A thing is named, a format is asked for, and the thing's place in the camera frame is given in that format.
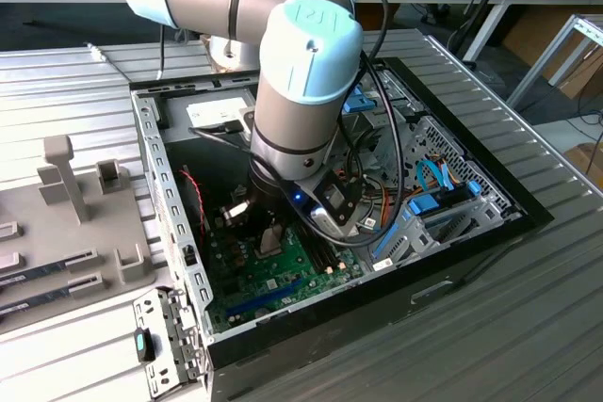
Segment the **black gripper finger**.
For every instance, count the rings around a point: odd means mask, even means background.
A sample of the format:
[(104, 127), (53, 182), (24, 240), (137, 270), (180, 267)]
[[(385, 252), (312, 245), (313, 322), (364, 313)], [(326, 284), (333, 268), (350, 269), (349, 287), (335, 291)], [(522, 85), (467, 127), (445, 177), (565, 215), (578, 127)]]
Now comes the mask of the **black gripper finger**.
[(264, 211), (258, 205), (251, 201), (241, 201), (223, 206), (220, 215), (227, 238), (250, 243), (255, 249), (259, 249), (264, 231)]

